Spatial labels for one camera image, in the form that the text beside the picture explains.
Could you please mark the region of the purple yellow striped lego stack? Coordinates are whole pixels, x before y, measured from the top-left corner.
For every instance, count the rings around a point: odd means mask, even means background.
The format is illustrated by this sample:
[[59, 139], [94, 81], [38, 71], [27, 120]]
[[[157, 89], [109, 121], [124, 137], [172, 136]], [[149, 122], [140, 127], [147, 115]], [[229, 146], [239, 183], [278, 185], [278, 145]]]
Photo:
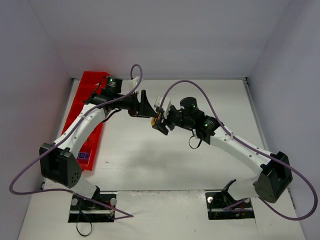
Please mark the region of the purple yellow striped lego stack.
[[159, 127], [162, 127], [163, 126], [163, 113], [162, 112], [158, 112], [156, 114], [155, 117], [152, 118], [151, 120], [151, 126], [152, 128], [156, 129], [156, 128], [159, 128]]

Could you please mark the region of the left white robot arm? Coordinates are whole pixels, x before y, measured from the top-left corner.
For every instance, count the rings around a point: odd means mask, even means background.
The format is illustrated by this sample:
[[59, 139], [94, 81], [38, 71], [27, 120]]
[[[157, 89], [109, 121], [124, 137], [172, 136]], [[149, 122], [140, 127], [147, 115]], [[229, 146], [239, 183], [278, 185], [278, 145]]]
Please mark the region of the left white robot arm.
[[95, 128], [106, 121], [110, 111], [127, 110], [131, 117], [153, 118], [145, 90], [122, 95], [122, 79], [108, 76], [101, 93], [93, 92], [69, 128], [52, 144], [44, 143], [39, 153], [41, 175], [72, 192], [98, 201], [100, 189], [82, 176], [79, 152]]

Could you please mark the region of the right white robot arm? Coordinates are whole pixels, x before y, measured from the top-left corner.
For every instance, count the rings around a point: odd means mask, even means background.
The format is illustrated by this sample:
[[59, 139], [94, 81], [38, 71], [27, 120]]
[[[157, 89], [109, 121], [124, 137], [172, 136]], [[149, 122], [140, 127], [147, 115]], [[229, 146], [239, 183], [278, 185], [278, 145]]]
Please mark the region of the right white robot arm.
[[217, 147], [246, 165], [255, 174], [244, 180], [231, 180], [221, 191], [227, 205], [245, 198], [260, 197], [268, 203], [276, 203], [292, 182], [290, 169], [283, 164], [289, 158], [283, 152], [274, 154], [245, 141], [221, 126], [217, 119], [198, 109], [194, 97], [185, 97], [176, 109], [169, 99], [159, 96], [154, 104], [156, 117], [151, 126], [167, 135], [175, 127], [192, 132], [200, 143]]

